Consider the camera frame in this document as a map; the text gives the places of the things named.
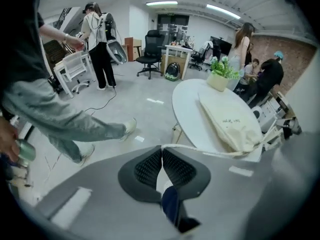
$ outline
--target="fluorescent light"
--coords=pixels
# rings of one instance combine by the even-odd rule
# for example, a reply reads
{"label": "fluorescent light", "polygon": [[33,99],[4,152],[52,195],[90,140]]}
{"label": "fluorescent light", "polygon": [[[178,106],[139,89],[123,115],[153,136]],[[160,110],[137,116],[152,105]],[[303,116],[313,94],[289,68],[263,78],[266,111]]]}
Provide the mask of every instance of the fluorescent light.
{"label": "fluorescent light", "polygon": [[147,6],[177,5],[177,1],[147,2]]}
{"label": "fluorescent light", "polygon": [[213,9],[213,10],[222,12],[222,13],[224,13],[224,14],[228,14],[228,15],[236,18],[237,20],[239,20],[239,19],[241,18],[240,16],[238,16],[238,15],[236,15],[236,14],[234,14],[234,13],[228,11],[228,10],[222,9],[222,8],[220,8],[220,7],[213,6],[213,5],[211,5],[211,4],[207,4],[206,7],[209,8],[209,9]]}

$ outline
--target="blue cap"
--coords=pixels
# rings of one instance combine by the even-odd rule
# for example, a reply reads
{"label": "blue cap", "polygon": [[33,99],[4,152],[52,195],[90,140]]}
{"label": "blue cap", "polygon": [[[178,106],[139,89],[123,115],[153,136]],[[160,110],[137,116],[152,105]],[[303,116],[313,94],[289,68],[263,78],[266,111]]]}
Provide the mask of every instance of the blue cap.
{"label": "blue cap", "polygon": [[284,54],[283,54],[282,51],[280,51],[280,50],[277,50],[277,51],[274,53],[274,56],[279,57],[281,60],[284,59]]}

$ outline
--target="white chair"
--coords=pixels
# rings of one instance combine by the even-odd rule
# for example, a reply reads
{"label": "white chair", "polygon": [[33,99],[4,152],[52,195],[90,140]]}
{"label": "white chair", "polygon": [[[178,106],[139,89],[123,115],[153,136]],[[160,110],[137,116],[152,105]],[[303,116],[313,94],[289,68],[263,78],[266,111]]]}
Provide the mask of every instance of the white chair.
{"label": "white chair", "polygon": [[[62,59],[65,68],[65,73],[62,75],[67,82],[72,82],[73,78],[76,78],[80,74],[87,72],[87,68],[81,56],[82,52],[78,51]],[[78,82],[78,84],[71,90],[73,93],[76,92],[77,94],[79,94],[80,86],[89,87],[90,80],[88,79],[81,82],[78,79],[76,81]]]}

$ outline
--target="man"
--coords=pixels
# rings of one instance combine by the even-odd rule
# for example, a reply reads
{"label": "man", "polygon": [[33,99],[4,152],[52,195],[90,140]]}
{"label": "man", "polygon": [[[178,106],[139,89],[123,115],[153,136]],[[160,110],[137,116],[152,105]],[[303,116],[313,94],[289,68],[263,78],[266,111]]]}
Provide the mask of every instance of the man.
{"label": "man", "polygon": [[251,51],[254,48],[254,44],[251,42],[249,43],[249,47],[246,50],[246,56],[245,56],[245,61],[244,61],[244,66],[249,65],[252,62],[252,55]]}
{"label": "man", "polygon": [[[76,50],[84,47],[79,38],[45,25],[38,11],[39,0],[15,0],[23,8],[5,36],[4,65],[1,67],[0,104],[45,134],[49,141],[73,162],[83,165],[94,151],[93,145],[80,150],[73,141],[95,142],[127,137],[135,129],[135,119],[104,123],[60,100],[49,85],[39,34],[67,43]],[[0,116],[0,153],[17,161],[17,130]]]}
{"label": "man", "polygon": [[251,64],[244,67],[244,76],[240,78],[240,81],[233,92],[235,92],[237,95],[241,95],[248,90],[250,79],[257,76],[259,63],[259,60],[254,58]]}
{"label": "man", "polygon": [[275,59],[271,58],[262,63],[261,69],[263,70],[263,73],[256,82],[250,85],[248,91],[241,95],[241,98],[247,102],[256,94],[249,104],[250,108],[255,107],[257,103],[262,101],[275,85],[280,85],[282,78],[284,77],[284,70],[281,66],[284,55],[278,50],[274,53],[274,57]]}

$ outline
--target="wristwatch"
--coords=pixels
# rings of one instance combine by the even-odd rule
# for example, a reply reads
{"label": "wristwatch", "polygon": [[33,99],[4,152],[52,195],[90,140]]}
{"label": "wristwatch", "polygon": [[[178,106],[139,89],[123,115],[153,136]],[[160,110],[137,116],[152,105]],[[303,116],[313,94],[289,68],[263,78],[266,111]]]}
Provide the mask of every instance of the wristwatch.
{"label": "wristwatch", "polygon": [[67,37],[69,36],[69,34],[64,34],[64,39],[62,41],[63,44],[67,43]]}

